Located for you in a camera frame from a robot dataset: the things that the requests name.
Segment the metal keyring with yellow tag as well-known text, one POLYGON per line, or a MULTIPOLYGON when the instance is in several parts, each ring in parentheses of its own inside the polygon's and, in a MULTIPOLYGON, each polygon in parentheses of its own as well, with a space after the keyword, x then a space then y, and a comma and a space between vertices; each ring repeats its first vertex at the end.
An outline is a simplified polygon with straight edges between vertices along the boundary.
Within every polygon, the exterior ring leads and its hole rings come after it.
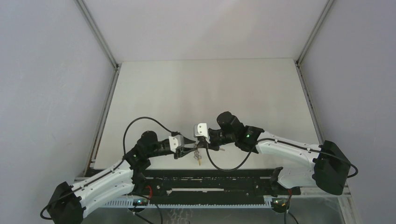
POLYGON ((202 156, 200 155, 200 152, 197 149, 194 151, 194 159, 196 159, 198 161, 198 164, 201 166, 202 156))

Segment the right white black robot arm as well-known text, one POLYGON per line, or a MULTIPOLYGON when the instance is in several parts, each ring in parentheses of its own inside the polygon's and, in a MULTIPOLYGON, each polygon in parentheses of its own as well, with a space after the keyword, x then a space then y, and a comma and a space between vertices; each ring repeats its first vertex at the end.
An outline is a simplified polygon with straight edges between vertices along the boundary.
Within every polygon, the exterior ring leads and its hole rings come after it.
POLYGON ((308 144, 289 140, 259 127, 246 126, 230 112, 221 113, 217 123, 219 129, 208 128, 206 123, 194 127, 194 136, 206 151, 233 143, 248 154, 273 155, 301 165, 300 168, 274 170, 270 189, 275 194, 295 187, 317 186, 326 193, 340 196, 347 179, 358 174, 357 167, 332 141, 308 144))

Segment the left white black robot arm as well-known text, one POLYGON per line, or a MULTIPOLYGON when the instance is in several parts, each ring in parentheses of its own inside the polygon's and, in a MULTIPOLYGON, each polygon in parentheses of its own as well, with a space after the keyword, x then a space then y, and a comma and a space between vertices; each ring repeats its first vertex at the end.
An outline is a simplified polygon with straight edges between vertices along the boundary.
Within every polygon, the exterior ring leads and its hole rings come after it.
POLYGON ((40 216, 56 224, 80 224, 94 210, 121 195, 146 192, 148 184, 143 171, 151 165, 150 158, 169 154, 182 157, 193 150, 185 148, 185 145, 194 143, 194 140, 177 132, 159 141, 155 132, 146 131, 135 146, 111 167, 72 185, 67 182, 59 184, 43 209, 49 216, 42 212, 40 216))

